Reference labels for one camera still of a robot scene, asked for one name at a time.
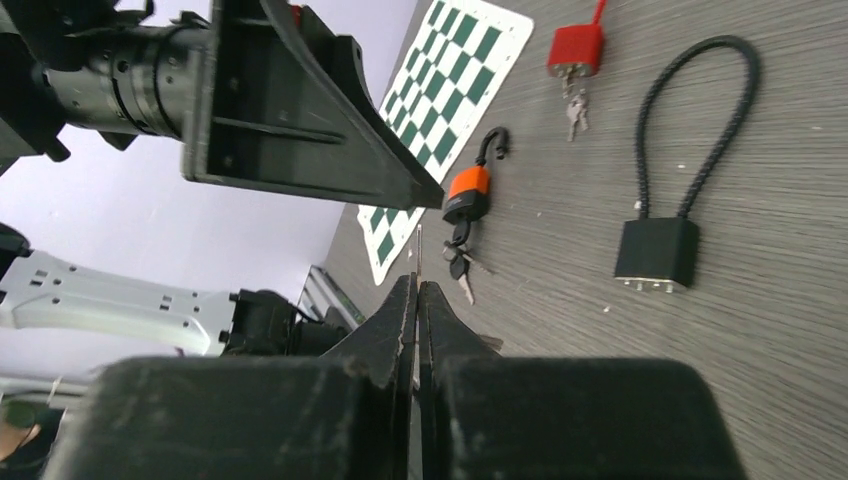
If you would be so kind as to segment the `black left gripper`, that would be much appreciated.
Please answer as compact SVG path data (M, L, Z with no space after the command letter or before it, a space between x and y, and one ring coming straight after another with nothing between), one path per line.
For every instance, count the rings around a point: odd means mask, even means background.
M217 1L211 25L183 11L150 26L154 11L152 1L2 2L2 158L67 159L58 135L71 125L120 151L139 136L183 139L189 181L441 205L440 184L375 109L359 44L310 7Z

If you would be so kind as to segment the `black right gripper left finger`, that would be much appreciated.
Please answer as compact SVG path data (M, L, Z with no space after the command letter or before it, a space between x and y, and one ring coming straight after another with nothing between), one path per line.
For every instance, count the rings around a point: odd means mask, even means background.
M74 411L47 479L404 479L418 281L319 357L134 358Z

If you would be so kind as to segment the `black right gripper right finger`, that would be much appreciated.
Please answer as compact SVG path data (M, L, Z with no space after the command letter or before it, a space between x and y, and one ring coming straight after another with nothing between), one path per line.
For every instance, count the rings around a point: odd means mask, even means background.
M427 479L742 479L715 397L662 358L504 357L419 290Z

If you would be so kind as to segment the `orange black padlock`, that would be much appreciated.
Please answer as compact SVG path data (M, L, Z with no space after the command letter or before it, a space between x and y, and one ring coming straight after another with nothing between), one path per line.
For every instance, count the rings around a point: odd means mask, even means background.
M491 150L497 160L504 159L510 147L510 133L505 127L491 129L483 138L474 164L455 175L451 181L442 219L451 225L474 222L490 208L491 176L487 167Z

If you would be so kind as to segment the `black cable padlock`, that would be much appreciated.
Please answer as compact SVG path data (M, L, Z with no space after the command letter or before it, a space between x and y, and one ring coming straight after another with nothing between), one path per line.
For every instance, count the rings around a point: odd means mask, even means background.
M687 189L672 217L650 215L646 134L650 112L672 77L695 57L717 49L737 52L745 63L745 84L723 132ZM692 287L699 251L700 229L690 219L695 201L713 170L744 125L759 91L762 61L756 47L736 35L702 40L672 60L648 89L638 112L634 133L634 157L638 217L623 224L614 278L637 291L662 289L674 293Z

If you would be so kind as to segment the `red cable padlock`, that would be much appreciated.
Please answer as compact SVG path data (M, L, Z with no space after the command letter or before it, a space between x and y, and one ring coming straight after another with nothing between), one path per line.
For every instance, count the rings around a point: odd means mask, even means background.
M606 0L598 0L589 23L558 28L547 60L550 76L564 79L591 77L600 69L605 35L601 18Z

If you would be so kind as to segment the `black headed keys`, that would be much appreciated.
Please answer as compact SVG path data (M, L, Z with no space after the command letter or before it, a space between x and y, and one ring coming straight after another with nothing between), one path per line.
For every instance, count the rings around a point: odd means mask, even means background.
M470 237L472 222L460 220L453 229L450 240L443 242L442 257L449 263L451 277L458 282L470 305L474 305L475 295L469 281L469 271L472 268L493 275L494 272L475 259L465 245Z

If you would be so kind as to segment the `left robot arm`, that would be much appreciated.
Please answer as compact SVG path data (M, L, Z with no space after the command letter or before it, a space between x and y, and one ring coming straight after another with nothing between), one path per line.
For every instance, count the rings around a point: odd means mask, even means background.
M379 115L359 44L309 7L216 1L150 26L155 5L1 5L1 166L66 160L67 125L117 150L178 140L185 179L395 209L443 190ZM213 293L90 270L1 229L1 323L129 333L218 356L294 355L306 318L270 292Z

